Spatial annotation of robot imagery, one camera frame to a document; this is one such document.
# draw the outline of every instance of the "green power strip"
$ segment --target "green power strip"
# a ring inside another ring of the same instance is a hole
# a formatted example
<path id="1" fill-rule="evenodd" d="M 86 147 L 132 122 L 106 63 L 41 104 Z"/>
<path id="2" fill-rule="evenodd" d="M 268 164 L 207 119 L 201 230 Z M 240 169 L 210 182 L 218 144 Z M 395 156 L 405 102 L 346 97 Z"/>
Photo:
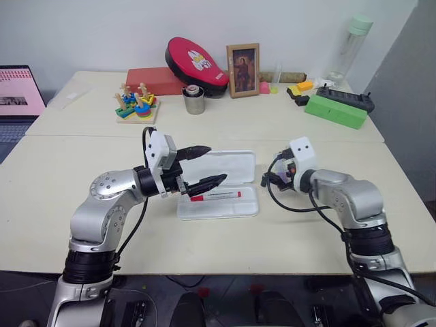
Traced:
<path id="1" fill-rule="evenodd" d="M 319 95 L 311 96 L 305 112 L 355 129 L 361 128 L 368 116 L 365 110 L 326 99 Z"/>

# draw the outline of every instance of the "laptop screen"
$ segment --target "laptop screen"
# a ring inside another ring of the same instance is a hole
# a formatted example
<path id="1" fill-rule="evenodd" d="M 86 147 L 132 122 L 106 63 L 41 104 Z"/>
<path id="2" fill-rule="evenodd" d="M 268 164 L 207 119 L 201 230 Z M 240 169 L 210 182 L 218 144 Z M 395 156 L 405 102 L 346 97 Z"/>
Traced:
<path id="1" fill-rule="evenodd" d="M 0 116 L 39 116 L 45 107 L 29 66 L 0 66 Z"/>

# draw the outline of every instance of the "small bottle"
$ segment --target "small bottle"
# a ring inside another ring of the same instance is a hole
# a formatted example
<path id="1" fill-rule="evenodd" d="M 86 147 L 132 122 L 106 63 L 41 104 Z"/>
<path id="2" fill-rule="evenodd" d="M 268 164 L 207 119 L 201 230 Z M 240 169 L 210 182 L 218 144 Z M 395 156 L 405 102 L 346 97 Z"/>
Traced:
<path id="1" fill-rule="evenodd" d="M 352 18 L 347 37 L 326 77 L 328 80 L 333 81 L 337 86 L 340 85 L 372 26 L 373 21 L 366 16 L 355 15 Z"/>

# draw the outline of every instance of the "wooden peg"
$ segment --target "wooden peg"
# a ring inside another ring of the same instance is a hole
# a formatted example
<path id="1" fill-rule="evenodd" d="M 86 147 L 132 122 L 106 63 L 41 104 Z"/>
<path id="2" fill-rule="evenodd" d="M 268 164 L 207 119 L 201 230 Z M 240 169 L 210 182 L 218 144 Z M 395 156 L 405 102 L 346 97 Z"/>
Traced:
<path id="1" fill-rule="evenodd" d="M 135 93 L 134 96 L 135 96 L 136 102 L 138 103 L 139 107 L 143 108 L 144 103 L 142 102 L 141 98 L 139 97 L 139 94 Z"/>
<path id="2" fill-rule="evenodd" d="M 149 92 L 147 91 L 147 88 L 145 87 L 145 84 L 143 82 L 139 83 L 139 89 L 141 89 L 142 91 L 142 96 L 147 98 L 147 96 L 149 95 Z"/>
<path id="3" fill-rule="evenodd" d="M 120 93 L 115 93 L 115 99 L 118 101 L 120 108 L 123 110 L 126 110 L 125 103 L 124 103 L 123 99 L 121 98 Z"/>
<path id="4" fill-rule="evenodd" d="M 123 83 L 123 84 L 121 84 L 121 89 L 123 90 L 123 92 L 124 92 L 124 95 L 126 96 L 126 97 L 130 97 L 130 87 L 128 87 L 125 83 Z"/>

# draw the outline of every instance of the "wooden stick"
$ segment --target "wooden stick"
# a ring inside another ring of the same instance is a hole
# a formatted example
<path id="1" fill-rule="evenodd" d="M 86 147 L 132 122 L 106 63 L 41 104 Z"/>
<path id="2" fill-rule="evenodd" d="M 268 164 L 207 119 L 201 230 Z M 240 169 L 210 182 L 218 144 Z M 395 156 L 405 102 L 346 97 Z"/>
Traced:
<path id="1" fill-rule="evenodd" d="M 124 91 L 126 97 L 130 97 L 130 87 L 128 87 L 125 83 L 121 84 L 121 89 Z"/>
<path id="2" fill-rule="evenodd" d="M 147 88 L 145 87 L 145 84 L 143 82 L 139 83 L 139 89 L 142 91 L 142 96 L 147 97 L 149 95 L 149 92 L 147 91 Z"/>
<path id="3" fill-rule="evenodd" d="M 120 104 L 120 108 L 123 110 L 126 110 L 126 106 L 125 103 L 123 101 L 123 99 L 121 99 L 121 95 L 120 93 L 115 93 L 115 99 L 118 101 L 118 103 Z"/>
<path id="4" fill-rule="evenodd" d="M 260 82 L 272 82 L 274 76 L 274 72 L 260 72 L 259 78 Z M 301 83 L 304 82 L 307 78 L 305 73 L 289 73 L 282 72 L 280 75 L 280 83 Z"/>
<path id="5" fill-rule="evenodd" d="M 144 107 L 144 103 L 142 102 L 141 98 L 139 97 L 139 94 L 134 93 L 134 96 L 135 96 L 136 102 L 138 103 L 139 107 L 143 108 Z"/>

